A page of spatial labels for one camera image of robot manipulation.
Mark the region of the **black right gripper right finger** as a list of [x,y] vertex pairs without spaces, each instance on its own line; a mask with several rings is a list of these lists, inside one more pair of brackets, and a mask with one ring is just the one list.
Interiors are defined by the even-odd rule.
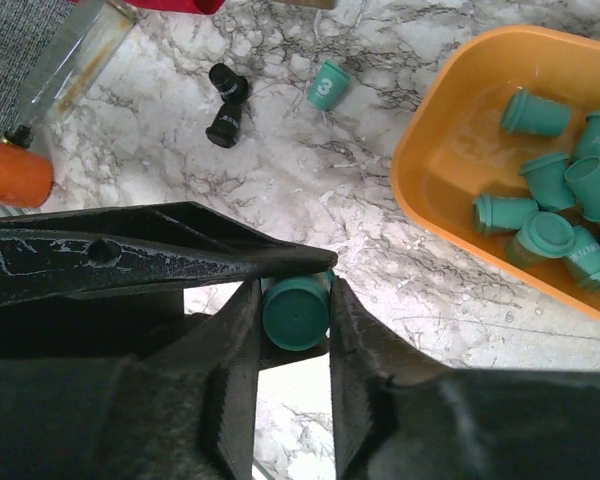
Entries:
[[330,294],[340,479],[600,479],[600,372],[457,369]]

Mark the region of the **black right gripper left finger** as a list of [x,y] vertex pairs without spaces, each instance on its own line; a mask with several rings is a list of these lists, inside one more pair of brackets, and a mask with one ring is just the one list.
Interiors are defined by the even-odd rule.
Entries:
[[258,282],[146,358],[0,359],[0,479],[248,479]]

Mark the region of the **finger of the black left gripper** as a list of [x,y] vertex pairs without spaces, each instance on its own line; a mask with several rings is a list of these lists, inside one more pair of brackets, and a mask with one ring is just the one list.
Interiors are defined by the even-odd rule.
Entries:
[[311,275],[335,252],[195,202],[0,218],[0,300],[88,298]]

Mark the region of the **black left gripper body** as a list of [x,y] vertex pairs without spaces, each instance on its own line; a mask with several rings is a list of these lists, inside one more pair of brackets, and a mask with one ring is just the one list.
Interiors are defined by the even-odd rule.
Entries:
[[209,317],[187,314],[181,291],[0,307],[0,359],[146,358]]

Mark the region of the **orange plastic basket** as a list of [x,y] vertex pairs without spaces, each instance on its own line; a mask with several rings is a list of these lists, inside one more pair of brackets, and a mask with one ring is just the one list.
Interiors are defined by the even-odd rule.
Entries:
[[[509,135],[499,125],[513,93],[526,88],[574,111],[557,139]],[[531,25],[500,27],[462,45],[417,108],[391,163],[398,205],[457,246],[600,321],[600,290],[579,288],[550,261],[529,270],[505,258],[505,239],[473,227],[473,199],[488,192],[522,196],[520,166],[570,150],[585,115],[600,108],[600,41]]]

